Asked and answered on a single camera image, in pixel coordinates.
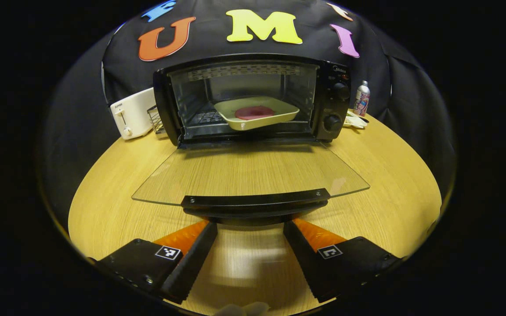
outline round table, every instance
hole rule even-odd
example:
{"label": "round table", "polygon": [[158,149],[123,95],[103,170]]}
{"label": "round table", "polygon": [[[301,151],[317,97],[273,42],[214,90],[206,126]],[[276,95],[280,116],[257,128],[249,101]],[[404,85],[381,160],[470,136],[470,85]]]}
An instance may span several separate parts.
{"label": "round table", "polygon": [[[426,239],[440,214],[441,196],[420,156],[387,126],[367,115],[365,129],[343,128],[326,146],[370,184],[331,198],[302,218],[344,238],[364,236],[401,258]],[[133,200],[132,194],[174,151],[155,134],[119,138],[80,184],[69,214],[72,243],[96,260],[134,238],[154,241],[200,221],[180,206]],[[218,235],[182,308],[213,314],[226,304],[266,302],[269,315],[321,304],[311,294],[282,233],[283,224],[218,225]]]}

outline blue letter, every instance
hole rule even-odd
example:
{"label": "blue letter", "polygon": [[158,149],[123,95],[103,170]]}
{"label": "blue letter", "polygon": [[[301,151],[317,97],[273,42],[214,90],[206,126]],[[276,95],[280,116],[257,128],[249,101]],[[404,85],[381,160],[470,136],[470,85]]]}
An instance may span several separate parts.
{"label": "blue letter", "polygon": [[175,5],[175,3],[176,3],[175,0],[169,0],[167,2],[163,2],[159,6],[156,6],[152,10],[149,10],[144,15],[142,15],[142,18],[144,16],[148,16],[149,17],[148,23],[152,22],[156,18],[159,18],[163,14],[166,14],[167,12],[169,12],[170,10],[172,10],[173,6]]}

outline yellow letter m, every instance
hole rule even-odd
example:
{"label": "yellow letter m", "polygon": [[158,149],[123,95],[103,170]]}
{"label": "yellow letter m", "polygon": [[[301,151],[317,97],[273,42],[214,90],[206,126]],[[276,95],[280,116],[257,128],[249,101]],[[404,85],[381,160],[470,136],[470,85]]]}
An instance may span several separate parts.
{"label": "yellow letter m", "polygon": [[251,10],[231,10],[225,14],[233,18],[233,30],[228,36],[229,42],[253,40],[253,35],[247,32],[247,27],[261,40],[266,40],[273,29],[276,30],[273,40],[277,42],[301,44],[302,39],[294,28],[295,16],[285,12],[273,12],[266,20]]}

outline oven control knob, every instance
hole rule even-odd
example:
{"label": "oven control knob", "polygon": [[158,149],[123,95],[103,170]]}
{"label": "oven control knob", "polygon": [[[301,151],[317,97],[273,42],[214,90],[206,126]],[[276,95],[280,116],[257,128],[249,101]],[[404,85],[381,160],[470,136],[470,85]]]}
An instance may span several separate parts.
{"label": "oven control knob", "polygon": [[341,118],[338,115],[331,114],[326,116],[323,119],[323,126],[326,130],[329,130],[330,132],[337,132],[341,128],[343,128],[343,122],[341,121]]}
{"label": "oven control knob", "polygon": [[333,86],[333,94],[335,95],[335,97],[339,98],[340,100],[345,101],[348,98],[350,98],[351,90],[350,90],[349,86],[347,86],[346,84],[337,82]]}

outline orange letter u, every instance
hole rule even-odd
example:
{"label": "orange letter u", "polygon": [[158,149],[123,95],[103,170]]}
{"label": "orange letter u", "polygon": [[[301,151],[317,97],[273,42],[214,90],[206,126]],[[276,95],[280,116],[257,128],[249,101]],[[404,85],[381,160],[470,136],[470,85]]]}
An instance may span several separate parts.
{"label": "orange letter u", "polygon": [[140,59],[143,61],[154,61],[180,50],[188,40],[189,27],[194,20],[196,20],[196,17],[191,16],[190,18],[183,18],[177,22],[173,22],[171,27],[175,28],[175,37],[173,42],[165,47],[157,47],[159,33],[165,28],[157,28],[140,36],[138,38],[140,41],[140,50],[138,52]]}

